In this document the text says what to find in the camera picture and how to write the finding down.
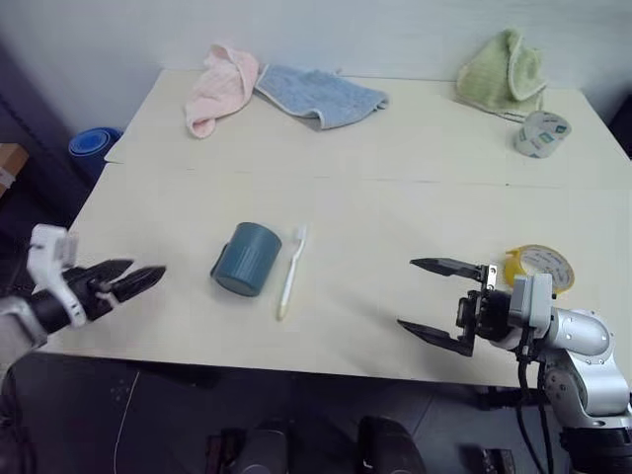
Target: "white wall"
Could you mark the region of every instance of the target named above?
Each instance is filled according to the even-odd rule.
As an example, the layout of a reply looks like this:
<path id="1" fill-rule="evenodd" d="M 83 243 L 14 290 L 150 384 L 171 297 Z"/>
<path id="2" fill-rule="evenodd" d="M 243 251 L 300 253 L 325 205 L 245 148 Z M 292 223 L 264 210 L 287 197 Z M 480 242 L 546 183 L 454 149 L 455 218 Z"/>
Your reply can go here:
<path id="1" fill-rule="evenodd" d="M 506 26 L 608 119 L 632 85 L 631 0 L 2 0 L 0 40 L 73 129 L 125 126 L 162 67 L 212 42 L 262 61 L 451 80 Z"/>

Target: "pink towel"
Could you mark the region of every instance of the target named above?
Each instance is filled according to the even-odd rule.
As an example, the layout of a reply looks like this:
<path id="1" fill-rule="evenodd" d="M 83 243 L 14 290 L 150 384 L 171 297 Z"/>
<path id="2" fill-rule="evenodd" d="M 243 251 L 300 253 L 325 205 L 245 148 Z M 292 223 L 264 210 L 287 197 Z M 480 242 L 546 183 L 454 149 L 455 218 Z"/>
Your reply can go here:
<path id="1" fill-rule="evenodd" d="M 204 61 L 185 105 L 187 128 L 197 138 L 215 130 L 215 119 L 239 111 L 248 104 L 259 73 L 259 62 L 244 51 L 214 44 Z"/>

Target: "floor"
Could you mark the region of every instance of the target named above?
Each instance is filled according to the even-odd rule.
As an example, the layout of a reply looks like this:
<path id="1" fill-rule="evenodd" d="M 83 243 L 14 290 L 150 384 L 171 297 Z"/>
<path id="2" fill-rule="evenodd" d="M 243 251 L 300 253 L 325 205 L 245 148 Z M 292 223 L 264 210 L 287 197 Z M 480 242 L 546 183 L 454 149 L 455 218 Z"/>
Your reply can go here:
<path id="1" fill-rule="evenodd" d="M 364 415 L 399 421 L 430 473 L 480 472 L 471 457 L 476 446 L 511 449 L 518 474 L 535 472 L 514 410 L 480 410 L 475 387 L 46 354 L 29 355 L 14 368 L 41 474 L 114 472 L 115 442 L 136 376 L 118 474 L 202 474 L 208 435 L 271 417 L 294 420 L 303 445 L 321 459 L 310 471 L 348 472 L 345 459 Z M 525 417 L 544 459 L 536 410 L 527 408 Z M 556 472 L 566 473 L 552 416 L 549 425 Z"/>

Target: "toothbrush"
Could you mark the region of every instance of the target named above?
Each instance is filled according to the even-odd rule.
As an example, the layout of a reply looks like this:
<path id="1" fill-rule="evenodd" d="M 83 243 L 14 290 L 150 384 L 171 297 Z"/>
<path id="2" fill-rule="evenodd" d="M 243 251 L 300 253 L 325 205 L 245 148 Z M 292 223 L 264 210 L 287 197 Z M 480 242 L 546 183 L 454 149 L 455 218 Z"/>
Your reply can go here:
<path id="1" fill-rule="evenodd" d="M 292 285 L 294 283 L 294 275 L 296 274 L 296 266 L 298 265 L 298 259 L 300 259 L 303 249 L 305 248 L 305 241 L 307 240 L 307 226 L 301 225 L 296 229 L 294 234 L 294 240 L 298 242 L 296 252 L 292 255 L 292 260 L 289 264 L 289 272 L 287 272 L 287 278 L 285 279 L 285 286 L 283 287 L 283 295 L 280 298 L 280 305 L 278 306 L 278 313 L 276 318 L 282 321 L 287 314 L 287 304 L 289 303 L 289 294 L 292 292 Z"/>

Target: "table surface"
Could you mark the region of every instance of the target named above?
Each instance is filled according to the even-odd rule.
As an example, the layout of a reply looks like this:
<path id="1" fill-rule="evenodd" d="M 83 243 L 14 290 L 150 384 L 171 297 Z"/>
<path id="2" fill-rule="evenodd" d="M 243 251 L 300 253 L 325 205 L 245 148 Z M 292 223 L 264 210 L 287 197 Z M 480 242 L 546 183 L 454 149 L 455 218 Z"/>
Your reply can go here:
<path id="1" fill-rule="evenodd" d="M 547 110 L 574 130 L 550 158 L 533 160 L 511 147 L 517 124 L 453 102 L 451 84 L 421 81 L 357 80 L 386 91 L 389 109 L 324 132 L 255 97 L 195 140 L 182 103 L 197 75 L 161 74 L 73 225 L 81 264 L 130 257 L 168 271 L 115 313 L 52 336 L 46 351 L 516 386 L 514 358 L 486 341 L 463 357 L 396 319 L 455 335 L 457 300 L 476 287 L 411 259 L 501 264 L 505 250 L 539 243 L 576 273 L 556 304 L 597 311 L 631 378 L 631 171 L 581 93 L 547 91 Z M 283 241 L 257 298 L 208 275 L 241 221 Z M 308 243 L 279 323 L 302 223 Z"/>

